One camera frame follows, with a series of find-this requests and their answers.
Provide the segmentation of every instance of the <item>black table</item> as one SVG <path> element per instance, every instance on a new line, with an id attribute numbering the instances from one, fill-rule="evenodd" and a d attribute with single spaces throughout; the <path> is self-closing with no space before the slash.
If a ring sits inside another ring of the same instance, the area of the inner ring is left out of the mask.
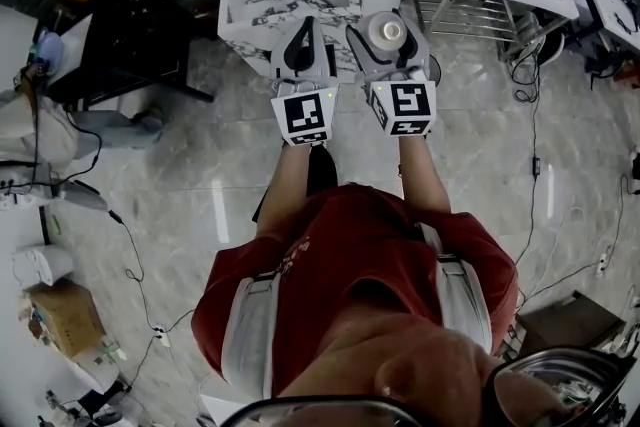
<path id="1" fill-rule="evenodd" d="M 158 84 L 204 102 L 213 96 L 187 86 L 193 17 L 173 0 L 98 0 L 78 68 L 48 95 L 83 108 Z"/>

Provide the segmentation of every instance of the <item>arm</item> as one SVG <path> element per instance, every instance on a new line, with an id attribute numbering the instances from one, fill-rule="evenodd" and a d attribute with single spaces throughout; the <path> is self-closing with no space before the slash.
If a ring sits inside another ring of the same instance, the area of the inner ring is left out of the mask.
<path id="1" fill-rule="evenodd" d="M 423 137 L 400 137 L 399 145 L 402 189 L 411 209 L 414 212 L 451 213 L 449 196 Z"/>
<path id="2" fill-rule="evenodd" d="M 309 146 L 285 145 L 262 203 L 256 237 L 283 240 L 306 201 L 308 174 Z"/>

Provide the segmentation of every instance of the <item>electrical outlet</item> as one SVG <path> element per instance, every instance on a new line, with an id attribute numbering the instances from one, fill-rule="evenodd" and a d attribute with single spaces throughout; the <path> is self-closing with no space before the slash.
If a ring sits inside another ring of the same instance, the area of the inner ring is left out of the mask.
<path id="1" fill-rule="evenodd" d="M 604 271 L 607 269 L 609 265 L 609 253 L 602 253 L 600 255 L 600 261 L 598 262 L 598 267 L 596 269 L 596 277 L 601 278 L 604 276 Z"/>
<path id="2" fill-rule="evenodd" d="M 153 330 L 156 332 L 156 336 L 158 336 L 160 343 L 162 345 L 164 345 L 165 347 L 169 348 L 171 347 L 171 342 L 169 341 L 169 334 L 166 332 L 166 330 L 160 326 L 157 325 L 156 327 L 153 328 Z"/>

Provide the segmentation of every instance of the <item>black cable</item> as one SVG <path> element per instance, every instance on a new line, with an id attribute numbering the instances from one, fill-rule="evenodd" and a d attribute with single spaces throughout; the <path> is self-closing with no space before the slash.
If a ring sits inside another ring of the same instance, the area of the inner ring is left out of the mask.
<path id="1" fill-rule="evenodd" d="M 35 148 L 35 153 L 33 155 L 33 170 L 31 171 L 31 186 L 29 187 L 29 190 L 27 191 L 27 194 L 29 194 L 32 190 L 33 190 L 33 186 L 35 185 L 36 182 L 36 169 L 38 167 L 38 153 L 39 153 L 39 148 L 40 148 L 40 114 L 38 112 L 38 95 L 36 94 L 36 91 L 33 89 L 33 83 L 31 82 L 31 80 L 24 74 L 21 74 L 22 79 L 26 80 L 29 83 L 29 87 L 31 88 L 31 91 L 33 93 L 33 106 L 34 106 L 34 130 L 36 133 L 36 148 Z"/>
<path id="2" fill-rule="evenodd" d="M 153 335 L 151 337 L 151 340 L 149 340 L 149 344 L 147 345 L 147 350 L 144 353 L 144 357 L 142 358 L 142 360 L 140 361 L 140 364 L 138 365 L 138 368 L 136 369 L 136 375 L 133 376 L 133 379 L 131 379 L 131 382 L 127 386 L 127 391 L 125 391 L 124 393 L 125 395 L 127 395 L 131 391 L 131 389 L 133 388 L 133 384 L 136 382 L 136 379 L 138 379 L 138 376 L 140 375 L 140 370 L 142 369 L 142 365 L 144 365 L 144 362 L 147 361 L 147 358 L 149 357 L 149 351 L 151 350 L 151 345 L 153 344 L 153 341 L 156 338 L 160 338 L 160 336 Z"/>
<path id="3" fill-rule="evenodd" d="M 633 195 L 633 192 L 629 190 L 629 178 L 627 175 L 620 176 L 620 215 L 618 216 L 618 226 L 616 228 L 616 237 L 613 239 L 613 245 L 611 246 L 611 253 L 609 253 L 609 263 L 613 258 L 613 253 L 618 245 L 618 236 L 620 235 L 620 223 L 622 222 L 622 214 L 624 214 L 624 191 L 622 189 L 622 180 L 627 182 L 627 194 Z"/>
<path id="4" fill-rule="evenodd" d="M 140 277 L 137 277 L 133 271 L 130 268 L 126 268 L 124 273 L 127 276 L 127 278 L 129 278 L 132 281 L 135 281 L 136 283 L 138 283 L 138 286 L 140 287 L 140 293 L 142 294 L 142 302 L 144 305 L 144 314 L 145 314 L 145 318 L 147 321 L 147 325 L 155 332 L 160 332 L 160 333 L 170 333 L 187 315 L 193 313 L 195 311 L 195 308 L 183 313 L 178 320 L 176 320 L 169 329 L 166 329 L 164 331 L 160 330 L 157 327 L 154 327 L 153 325 L 151 325 L 151 321 L 149 320 L 149 309 L 148 309 L 148 302 L 147 302 L 147 296 L 144 293 L 144 288 L 142 287 L 142 282 L 144 281 L 144 277 L 145 277 L 145 271 L 144 271 L 144 267 L 142 265 L 142 259 L 140 258 L 140 253 L 138 252 L 138 248 L 136 247 L 135 242 L 133 241 L 133 236 L 131 235 L 131 231 L 129 230 L 129 227 L 126 225 L 126 223 L 122 220 L 122 217 L 120 217 L 118 214 L 116 214 L 113 210 L 109 211 L 109 216 L 118 224 L 121 224 L 122 226 L 124 226 L 125 230 L 127 230 L 127 234 L 129 235 L 129 240 L 131 240 L 131 245 L 133 246 L 133 250 L 135 251 L 136 254 L 136 258 L 138 260 L 138 265 L 140 266 Z"/>
<path id="5" fill-rule="evenodd" d="M 593 80 L 594 80 L 594 79 L 602 79 L 602 80 L 604 80 L 604 79 L 610 79 L 610 78 L 611 78 L 611 77 L 613 77 L 614 75 L 617 75 L 617 74 L 618 74 L 618 72 L 622 69 L 622 67 L 623 67 L 623 66 L 624 66 L 624 61 L 623 61 L 623 62 L 621 62 L 621 63 L 618 65 L 618 67 L 617 67 L 617 68 L 614 68 L 614 70 L 613 70 L 611 73 L 606 74 L 606 75 L 605 75 L 605 73 L 604 73 L 604 72 L 607 70 L 607 68 L 605 68 L 604 70 L 600 70 L 599 72 L 592 72 L 592 73 L 591 73 L 591 85 L 590 85 L 590 87 L 591 87 L 591 91 L 593 91 Z"/>
<path id="6" fill-rule="evenodd" d="M 173 331 L 173 328 L 174 328 L 174 327 L 176 327 L 178 324 L 180 324 L 180 321 L 181 321 L 182 319 L 184 319 L 187 315 L 189 315 L 189 314 L 193 313 L 194 311 L 196 311 L 196 309 L 195 309 L 195 308 L 193 308 L 193 309 L 189 310 L 189 311 L 188 311 L 188 312 L 186 312 L 184 315 L 182 315 L 178 320 L 176 320 L 176 321 L 173 323 L 173 325 L 172 325 L 169 329 L 167 329 L 167 330 L 165 331 L 165 333 L 170 333 L 171 331 Z"/>
<path id="7" fill-rule="evenodd" d="M 622 18 L 620 18 L 620 15 L 618 15 L 618 13 L 614 13 L 614 16 L 616 17 L 616 21 L 618 22 L 618 25 L 620 27 L 622 27 L 622 29 L 629 35 L 634 34 L 636 32 L 638 32 L 638 5 L 633 2 L 632 0 L 621 0 L 622 3 L 626 6 L 626 8 L 629 10 L 629 12 L 631 13 L 631 18 L 633 18 L 633 25 L 635 26 L 635 29 L 630 29 L 626 23 L 624 23 L 624 21 L 622 20 Z"/>
<path id="8" fill-rule="evenodd" d="M 513 82 L 515 82 L 520 86 L 534 86 L 532 93 L 529 93 L 524 89 L 518 89 L 515 91 L 513 96 L 517 101 L 521 103 L 535 103 L 538 100 L 538 97 L 540 96 L 540 66 L 538 65 L 538 53 L 540 52 L 541 48 L 542 48 L 542 45 L 538 45 L 531 52 L 529 52 L 527 55 L 521 58 L 511 70 L 511 80 Z M 531 80 L 523 82 L 521 80 L 516 79 L 515 77 L 516 70 L 520 66 L 522 66 L 522 64 L 530 57 L 533 57 L 533 66 L 534 66 L 533 76 L 531 77 Z"/>
<path id="9" fill-rule="evenodd" d="M 627 183 L 627 187 L 626 187 L 627 194 L 633 195 L 633 192 L 629 190 L 629 177 L 627 175 L 620 176 L 620 215 L 618 216 L 618 224 L 617 224 L 617 228 L 616 228 L 616 236 L 615 236 L 615 239 L 613 241 L 613 245 L 611 247 L 611 252 L 609 253 L 609 262 L 611 262 L 611 259 L 613 258 L 613 253 L 614 253 L 614 251 L 616 249 L 616 245 L 618 243 L 618 236 L 620 235 L 620 223 L 622 221 L 622 214 L 624 213 L 624 189 L 622 188 L 622 181 L 623 180 L 625 180 L 626 183 Z M 522 309 L 522 307 L 527 303 L 527 301 L 533 299 L 535 296 L 541 294 L 542 292 L 545 292 L 545 291 L 549 290 L 550 288 L 555 287 L 559 283 L 562 283 L 563 281 L 575 276 L 576 274 L 582 272 L 585 269 L 590 269 L 592 267 L 598 266 L 599 263 L 600 262 L 590 263 L 588 265 L 585 265 L 585 266 L 581 267 L 580 269 L 578 269 L 577 271 L 572 272 L 571 274 L 568 274 L 567 276 L 559 279 L 555 283 L 552 283 L 549 286 L 541 288 L 537 292 L 531 294 L 529 297 L 527 297 L 522 290 L 518 289 L 520 291 L 520 293 L 522 294 L 522 297 L 524 298 L 524 300 L 522 301 L 522 304 L 518 307 L 517 311 L 520 311 Z"/>
<path id="10" fill-rule="evenodd" d="M 520 308 L 522 308 L 525 303 L 527 301 L 530 301 L 531 299 L 533 299 L 535 296 L 540 295 L 542 292 L 545 292 L 546 290 L 549 290 L 550 288 L 555 287 L 556 285 L 562 283 L 563 281 L 575 276 L 576 274 L 581 273 L 583 270 L 585 269 L 590 269 L 591 267 L 596 267 L 599 264 L 599 262 L 596 263 L 590 263 L 588 265 L 585 265 L 583 267 L 580 267 L 577 271 L 572 272 L 571 274 L 566 275 L 564 278 L 560 278 L 558 281 L 556 281 L 555 283 L 552 283 L 549 286 L 546 286 L 544 288 L 541 288 L 540 290 L 538 290 L 535 294 L 531 294 L 529 297 L 525 298 L 525 300 L 522 302 L 522 305 L 520 305 Z"/>
<path id="11" fill-rule="evenodd" d="M 533 108 L 533 114 L 531 116 L 531 125 L 532 125 L 532 128 L 533 128 L 533 141 L 532 141 L 532 146 L 533 146 L 533 158 L 532 158 L 532 162 L 533 162 L 533 187 L 531 188 L 531 210 L 529 212 L 530 229 L 529 229 L 529 237 L 527 239 L 527 244 L 525 245 L 524 249 L 520 253 L 520 256 L 518 256 L 518 258 L 516 259 L 516 262 L 515 262 L 516 266 L 518 265 L 518 263 L 520 262 L 522 257 L 525 255 L 525 253 L 529 249 L 529 246 L 531 245 L 531 238 L 533 237 L 533 230 L 535 228 L 534 208 L 535 208 L 535 197 L 536 197 L 536 185 L 538 184 L 538 174 L 539 174 L 539 170 L 536 167 L 536 162 L 538 161 L 538 156 L 537 156 L 537 153 L 536 153 L 536 145 L 537 145 L 537 142 L 538 142 L 538 132 L 537 132 L 537 128 L 536 128 L 536 114 L 538 113 L 538 107 L 540 106 L 540 66 L 538 65 L 538 52 L 540 51 L 540 48 L 541 48 L 541 45 L 538 45 L 529 54 L 527 54 L 522 59 L 520 59 L 516 63 L 516 65 L 513 67 L 513 69 L 511 70 L 511 80 L 513 80 L 516 84 L 519 84 L 519 85 L 522 85 L 522 86 L 531 86 L 531 85 L 533 85 L 533 92 L 532 93 L 529 93 L 529 92 L 525 91 L 524 89 L 518 89 L 518 90 L 516 90 L 516 92 L 513 95 L 514 98 L 518 102 L 521 102 L 521 103 L 533 103 L 533 104 L 535 104 L 535 107 Z M 524 61 L 526 61 L 530 57 L 533 57 L 533 65 L 534 65 L 532 79 L 530 81 L 525 81 L 525 82 L 516 79 L 515 78 L 516 70 L 518 69 L 519 66 L 522 65 L 522 63 L 524 63 Z"/>
<path id="12" fill-rule="evenodd" d="M 142 260 L 140 260 L 140 253 L 138 253 L 138 248 L 136 247 L 135 243 L 133 242 L 133 236 L 131 235 L 131 232 L 129 231 L 129 227 L 124 223 L 124 221 L 122 221 L 120 224 L 122 224 L 122 226 L 124 226 L 124 229 L 127 230 L 127 233 L 129 234 L 129 239 L 131 240 L 131 245 L 133 246 L 133 250 L 136 253 L 136 258 L 138 259 L 138 265 L 140 266 L 140 277 L 138 278 L 133 271 L 127 267 L 124 270 L 124 274 L 125 276 L 127 276 L 127 278 L 129 278 L 130 280 L 135 281 L 136 283 L 138 283 L 138 287 L 140 287 L 140 294 L 142 294 L 142 304 L 144 306 L 144 316 L 145 319 L 147 321 L 147 325 L 155 331 L 155 328 L 151 325 L 151 322 L 149 321 L 149 308 L 147 307 L 147 296 L 144 294 L 144 289 L 142 288 L 142 282 L 144 281 L 144 267 L 142 266 Z"/>
<path id="13" fill-rule="evenodd" d="M 71 115 L 70 115 L 69 111 L 67 111 L 66 114 L 67 114 L 67 119 L 69 120 L 69 123 L 71 123 L 71 126 L 73 128 L 75 128 L 78 132 L 82 132 L 83 134 L 92 135 L 92 136 L 94 136 L 94 137 L 96 137 L 98 139 L 98 151 L 96 152 L 95 157 L 93 157 L 93 161 L 91 162 L 91 165 L 89 166 L 89 168 L 85 169 L 84 171 L 79 171 L 77 173 L 73 173 L 72 175 L 67 176 L 61 182 L 57 182 L 57 183 L 53 184 L 56 187 L 68 182 L 69 180 L 71 180 L 72 178 L 75 178 L 76 176 L 85 175 L 88 172 L 93 171 L 93 168 L 96 167 L 96 164 L 98 163 L 98 159 L 100 158 L 100 152 L 102 151 L 102 137 L 100 137 L 100 134 L 96 134 L 95 132 L 91 132 L 90 130 L 85 130 L 84 128 L 80 128 L 71 119 Z"/>
<path id="14" fill-rule="evenodd" d="M 63 185 L 64 183 L 68 182 L 69 180 L 72 180 L 73 178 L 76 178 L 77 176 L 81 176 L 81 175 L 85 175 L 87 173 L 89 173 L 90 171 L 92 171 L 95 167 L 96 164 L 98 163 L 98 159 L 100 158 L 100 152 L 102 151 L 102 137 L 100 137 L 99 134 L 96 134 L 95 132 L 91 132 L 89 130 L 85 130 L 83 128 L 80 128 L 78 125 L 76 125 L 72 119 L 71 116 L 69 114 L 69 112 L 66 113 L 67 115 L 67 119 L 69 120 L 69 123 L 71 123 L 71 125 L 73 126 L 73 128 L 75 128 L 78 132 L 82 132 L 84 134 L 89 134 L 89 135 L 93 135 L 98 139 L 98 151 L 95 155 L 95 157 L 93 157 L 93 161 L 91 162 L 91 165 L 85 169 L 84 171 L 79 171 L 77 173 L 73 173 L 69 176 L 67 176 L 66 178 L 63 178 L 62 180 L 60 180 L 59 182 L 53 182 L 52 180 L 49 180 L 49 183 L 45 183 L 45 182 L 36 182 L 35 181 L 35 168 L 33 171 L 33 180 L 30 183 L 21 183 L 19 185 L 16 184 L 9 184 L 7 186 L 3 186 L 0 187 L 0 190 L 4 190 L 4 189 L 9 189 L 9 191 L 12 188 L 19 188 L 19 187 L 27 187 L 30 186 L 31 188 L 29 189 L 29 191 L 26 194 L 29 194 L 29 192 L 31 192 L 31 189 L 33 189 L 34 185 L 40 185 L 43 187 L 59 187 L 60 185 Z M 38 154 L 38 134 L 36 133 L 36 158 L 37 158 L 37 154 Z"/>
<path id="15" fill-rule="evenodd" d="M 147 325 L 149 326 L 149 328 L 154 331 L 155 333 L 170 333 L 171 331 L 173 331 L 173 329 L 185 318 L 187 317 L 189 314 L 193 313 L 195 311 L 194 309 L 191 309 L 189 311 L 187 311 L 186 313 L 182 314 L 178 320 L 176 320 L 169 329 L 162 331 L 160 328 L 157 327 L 153 327 L 151 325 L 151 321 L 149 320 L 149 309 L 147 306 L 147 297 L 144 293 L 144 288 L 142 287 L 142 282 L 144 281 L 144 277 L 145 277 L 145 272 L 144 272 L 144 267 L 142 265 L 142 259 L 140 258 L 140 253 L 138 252 L 138 248 L 136 247 L 136 244 L 133 240 L 133 236 L 131 235 L 131 231 L 129 230 L 129 227 L 126 225 L 126 223 L 122 220 L 122 217 L 120 217 L 118 214 L 116 214 L 113 210 L 109 210 L 109 216 L 118 224 L 121 224 L 122 226 L 124 226 L 125 230 L 127 230 L 127 234 L 129 235 L 129 240 L 131 240 L 131 245 L 133 246 L 133 250 L 136 254 L 136 259 L 138 260 L 138 265 L 140 266 L 140 277 L 137 277 L 133 271 L 130 268 L 126 268 L 124 273 L 127 276 L 127 278 L 129 278 L 130 280 L 135 281 L 136 283 L 138 283 L 138 287 L 140 288 L 140 294 L 142 295 L 142 303 L 144 305 L 144 314 L 145 314 L 145 319 L 147 321 Z M 133 379 L 131 380 L 131 382 L 127 385 L 126 390 L 124 391 L 124 394 L 122 395 L 122 398 L 120 399 L 120 401 L 122 401 L 122 399 L 125 397 L 125 395 L 128 395 L 129 392 L 131 392 L 132 388 L 133 388 L 133 384 L 135 383 L 136 379 L 138 378 L 138 376 L 140 375 L 140 370 L 142 368 L 142 365 L 144 365 L 144 362 L 147 360 L 147 357 L 149 356 L 149 350 L 151 349 L 151 344 L 153 344 L 153 340 L 155 340 L 156 338 L 162 338 L 161 335 L 159 334 L 154 334 L 151 337 L 151 340 L 149 340 L 149 345 L 147 345 L 147 350 L 144 354 L 144 357 L 142 358 L 142 361 L 140 361 L 140 364 L 138 365 L 138 368 L 136 369 L 136 374 L 133 377 Z"/>

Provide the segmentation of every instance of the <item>glasses lens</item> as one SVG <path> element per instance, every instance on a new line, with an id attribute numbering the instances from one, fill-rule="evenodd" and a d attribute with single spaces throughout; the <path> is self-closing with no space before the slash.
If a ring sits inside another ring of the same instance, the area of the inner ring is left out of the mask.
<path id="1" fill-rule="evenodd" d="M 421 427 L 392 405 L 375 401 L 271 404 L 254 409 L 233 427 Z"/>
<path id="2" fill-rule="evenodd" d="M 559 349 L 515 361 L 494 377 L 505 416 L 517 427 L 559 427 L 590 417 L 626 372 L 594 352 Z"/>

